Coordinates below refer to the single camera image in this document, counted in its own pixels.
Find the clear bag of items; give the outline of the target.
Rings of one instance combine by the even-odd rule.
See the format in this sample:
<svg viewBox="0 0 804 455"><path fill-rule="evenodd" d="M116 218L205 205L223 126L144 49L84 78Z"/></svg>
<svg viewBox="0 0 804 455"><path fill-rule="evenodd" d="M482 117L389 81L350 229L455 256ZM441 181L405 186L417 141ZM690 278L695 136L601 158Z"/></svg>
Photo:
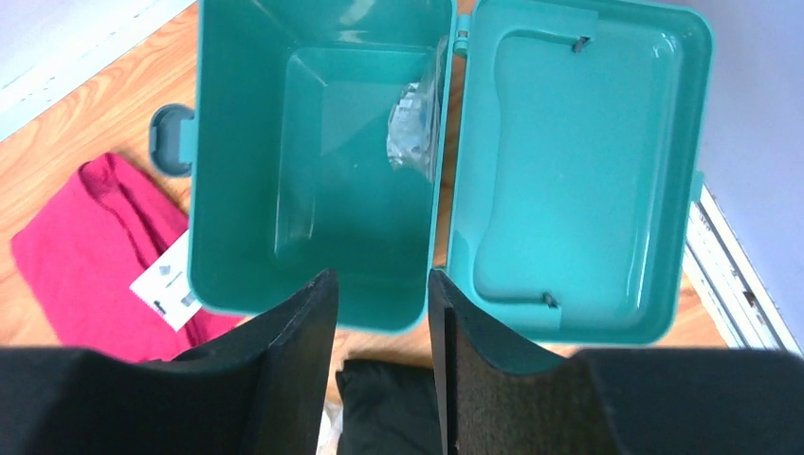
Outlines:
<svg viewBox="0 0 804 455"><path fill-rule="evenodd" d="M395 169L413 169L435 178L448 38L442 37L416 82L405 86L388 119L386 155Z"/></svg>

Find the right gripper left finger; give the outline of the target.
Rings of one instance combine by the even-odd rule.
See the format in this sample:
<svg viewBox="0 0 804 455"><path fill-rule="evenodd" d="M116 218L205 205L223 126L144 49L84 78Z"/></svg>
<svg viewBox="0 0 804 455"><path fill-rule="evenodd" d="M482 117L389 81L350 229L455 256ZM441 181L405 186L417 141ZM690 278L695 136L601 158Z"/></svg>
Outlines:
<svg viewBox="0 0 804 455"><path fill-rule="evenodd" d="M324 270L170 361L79 348L1 352L5 454L312 454L338 315Z"/></svg>

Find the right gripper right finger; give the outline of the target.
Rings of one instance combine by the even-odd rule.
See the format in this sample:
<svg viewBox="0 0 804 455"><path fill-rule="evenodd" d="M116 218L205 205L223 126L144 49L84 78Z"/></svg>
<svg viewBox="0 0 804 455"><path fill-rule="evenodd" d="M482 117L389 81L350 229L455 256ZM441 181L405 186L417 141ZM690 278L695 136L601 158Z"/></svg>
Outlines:
<svg viewBox="0 0 804 455"><path fill-rule="evenodd" d="M778 350L584 349L564 357L439 270L429 333L446 454L799 454L803 360Z"/></svg>

